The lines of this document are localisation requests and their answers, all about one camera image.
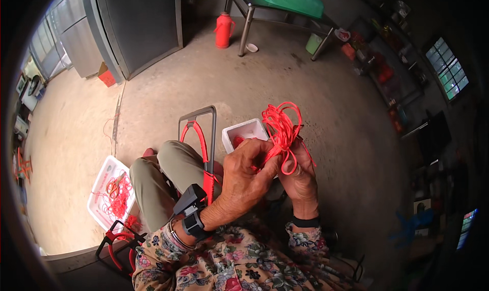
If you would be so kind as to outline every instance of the white plastic tray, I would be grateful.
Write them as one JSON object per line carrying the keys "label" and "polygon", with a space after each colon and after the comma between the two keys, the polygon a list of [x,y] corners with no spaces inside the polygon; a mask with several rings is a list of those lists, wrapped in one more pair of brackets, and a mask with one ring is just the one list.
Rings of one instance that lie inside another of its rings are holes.
{"label": "white plastic tray", "polygon": [[254,118],[223,129],[222,140],[226,153],[229,154],[234,151],[232,141],[238,135],[242,136],[243,138],[256,137],[263,141],[268,140],[268,133],[263,127],[261,120]]}
{"label": "white plastic tray", "polygon": [[[99,225],[105,230],[109,230],[115,220],[124,222],[129,216],[129,212],[132,209],[134,202],[136,201],[136,195],[132,187],[129,188],[129,198],[127,199],[127,209],[123,218],[117,218],[115,215],[107,215],[104,212],[105,202],[102,196],[94,193],[106,194],[105,188],[111,178],[117,178],[122,171],[125,171],[129,176],[129,168],[123,163],[117,160],[112,155],[107,156],[102,165],[100,172],[98,173],[95,184],[87,202],[87,209],[90,215],[99,223]],[[115,229],[114,232],[120,232],[123,227]]]}

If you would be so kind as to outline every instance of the window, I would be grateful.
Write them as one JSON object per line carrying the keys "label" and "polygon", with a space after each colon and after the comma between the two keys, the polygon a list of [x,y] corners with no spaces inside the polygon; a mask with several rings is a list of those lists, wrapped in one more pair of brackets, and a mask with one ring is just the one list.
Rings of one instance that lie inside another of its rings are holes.
{"label": "window", "polygon": [[460,62],[443,38],[436,41],[435,45],[426,53],[426,57],[435,68],[447,97],[449,100],[453,99],[468,84],[467,76]]}

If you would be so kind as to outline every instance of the metal door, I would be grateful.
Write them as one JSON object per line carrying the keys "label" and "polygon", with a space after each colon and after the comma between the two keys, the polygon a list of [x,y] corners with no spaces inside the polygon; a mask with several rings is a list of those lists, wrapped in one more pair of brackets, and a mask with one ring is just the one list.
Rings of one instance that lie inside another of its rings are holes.
{"label": "metal door", "polygon": [[180,0],[97,0],[107,38],[127,80],[183,48]]}

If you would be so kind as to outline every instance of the leg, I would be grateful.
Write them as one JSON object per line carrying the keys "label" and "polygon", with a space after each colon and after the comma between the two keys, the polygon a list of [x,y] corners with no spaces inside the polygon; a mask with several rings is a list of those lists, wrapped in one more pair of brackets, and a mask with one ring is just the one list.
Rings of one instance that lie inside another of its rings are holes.
{"label": "leg", "polygon": [[251,21],[253,20],[253,13],[255,12],[255,7],[248,7],[248,13],[246,15],[246,22],[245,28],[243,29],[243,34],[241,36],[241,43],[240,43],[240,51],[238,53],[238,56],[243,56],[244,55],[244,48],[246,46],[246,39],[248,38],[248,32],[249,32],[249,26],[251,25]]}
{"label": "leg", "polygon": [[[165,175],[175,187],[184,193],[188,186],[203,186],[204,163],[202,157],[189,145],[179,141],[165,141],[158,152],[158,162]],[[214,199],[221,194],[222,188],[214,184]]]}
{"label": "leg", "polygon": [[136,202],[151,232],[167,224],[173,214],[175,202],[169,194],[170,187],[159,170],[156,156],[139,158],[129,169]]}
{"label": "leg", "polygon": [[311,58],[312,61],[315,61],[317,59],[317,57],[319,56],[319,54],[321,53],[321,51],[323,51],[324,49],[324,46],[326,44],[326,41],[328,40],[328,38],[330,37],[331,33],[333,32],[334,28],[331,27],[330,31],[328,32],[327,36],[324,38],[324,40],[319,44],[319,46],[317,47],[316,49],[316,52],[313,54],[313,57]]}
{"label": "leg", "polygon": [[224,10],[230,14],[231,13],[231,7],[233,5],[233,0],[226,0],[226,5],[224,6]]}

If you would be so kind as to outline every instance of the door frame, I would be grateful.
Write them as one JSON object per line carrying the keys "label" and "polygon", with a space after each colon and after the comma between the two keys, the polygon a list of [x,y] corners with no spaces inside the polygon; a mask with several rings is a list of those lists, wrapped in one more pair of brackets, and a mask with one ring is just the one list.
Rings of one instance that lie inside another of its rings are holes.
{"label": "door frame", "polygon": [[127,64],[120,50],[119,43],[115,37],[114,30],[112,28],[111,19],[108,14],[108,7],[106,0],[97,0],[98,8],[100,12],[100,18],[102,19],[102,25],[104,26],[105,32],[107,34],[108,42],[112,47],[115,59],[119,63],[122,74],[124,74],[126,80],[131,80],[134,76],[138,75],[140,72],[150,67],[154,63],[160,61],[161,59],[171,55],[172,53],[183,48],[183,37],[182,37],[182,20],[181,20],[181,0],[175,0],[175,20],[176,20],[176,37],[178,40],[178,46],[168,50],[167,52],[157,56],[156,58],[145,63],[143,66],[136,69],[133,73],[129,71]]}

